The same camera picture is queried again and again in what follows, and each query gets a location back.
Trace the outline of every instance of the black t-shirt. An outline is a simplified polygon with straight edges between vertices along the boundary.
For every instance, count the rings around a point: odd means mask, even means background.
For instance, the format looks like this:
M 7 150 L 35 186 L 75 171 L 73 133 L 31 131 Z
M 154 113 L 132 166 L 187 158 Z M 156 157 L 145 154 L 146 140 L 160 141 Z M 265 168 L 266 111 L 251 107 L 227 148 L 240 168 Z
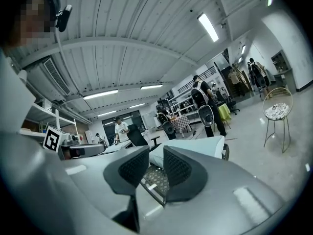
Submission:
M 195 82 L 194 85 L 193 85 L 193 88 L 195 88 L 197 86 L 198 86 L 198 82 Z M 213 101 L 213 99 L 207 93 L 207 90 L 211 89 L 210 86 L 207 84 L 207 82 L 202 81 L 200 88 L 207 95 L 207 97 L 209 98 L 209 101 Z

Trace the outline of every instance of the window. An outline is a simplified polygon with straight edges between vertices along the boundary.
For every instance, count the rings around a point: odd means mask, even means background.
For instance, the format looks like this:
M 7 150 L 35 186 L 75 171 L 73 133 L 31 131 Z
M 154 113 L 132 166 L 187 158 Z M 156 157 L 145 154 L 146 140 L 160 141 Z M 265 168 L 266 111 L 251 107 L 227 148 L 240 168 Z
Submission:
M 116 116 L 102 121 L 103 128 L 107 135 L 110 145 L 114 143 L 114 138 L 115 138 L 115 123 L 114 123 L 115 117 Z M 137 125 L 140 132 L 144 132 L 146 130 L 146 127 L 143 124 L 139 111 L 134 111 L 131 113 L 119 115 L 119 117 L 121 118 L 123 122 L 127 123 L 128 125 L 131 125 L 131 124 Z

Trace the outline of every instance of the patterned seat cushion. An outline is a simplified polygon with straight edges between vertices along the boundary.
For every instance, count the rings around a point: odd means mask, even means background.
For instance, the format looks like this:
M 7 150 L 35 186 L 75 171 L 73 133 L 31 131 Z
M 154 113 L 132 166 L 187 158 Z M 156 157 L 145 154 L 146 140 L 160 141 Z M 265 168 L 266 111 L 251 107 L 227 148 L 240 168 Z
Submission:
M 265 110 L 265 116 L 271 120 L 283 119 L 289 113 L 289 106 L 285 103 L 274 104 Z

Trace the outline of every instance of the ceiling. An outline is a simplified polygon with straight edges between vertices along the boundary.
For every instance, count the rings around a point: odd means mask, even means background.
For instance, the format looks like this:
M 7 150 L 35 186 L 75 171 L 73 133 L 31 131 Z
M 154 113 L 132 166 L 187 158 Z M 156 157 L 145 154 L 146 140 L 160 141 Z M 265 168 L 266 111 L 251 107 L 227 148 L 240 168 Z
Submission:
M 61 0 L 73 11 L 67 29 L 10 52 L 32 87 L 84 118 L 152 103 L 250 29 L 249 10 L 265 0 Z M 218 34 L 213 42 L 197 17 L 205 13 Z M 50 56 L 70 94 L 46 89 L 29 67 Z M 140 90 L 145 84 L 158 89 Z M 119 93 L 83 100 L 83 96 Z

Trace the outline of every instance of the backpack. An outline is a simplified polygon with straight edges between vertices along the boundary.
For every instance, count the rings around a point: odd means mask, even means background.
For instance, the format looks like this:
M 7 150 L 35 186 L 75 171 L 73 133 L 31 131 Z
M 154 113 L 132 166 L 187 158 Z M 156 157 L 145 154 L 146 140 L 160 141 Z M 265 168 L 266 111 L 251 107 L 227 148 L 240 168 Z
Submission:
M 259 83 L 259 85 L 261 85 L 261 87 L 265 86 L 265 80 L 263 78 L 263 76 L 261 75 L 259 68 L 257 67 L 257 65 L 255 63 L 251 64 L 251 69 L 252 72 L 255 75 L 255 78 L 257 80 L 257 82 Z
M 203 90 L 201 90 L 201 83 L 202 81 L 199 81 L 197 87 L 194 87 L 191 90 L 191 97 L 197 109 L 200 108 L 202 105 L 207 105 L 209 101 L 209 97 L 207 96 L 207 94 L 204 93 Z

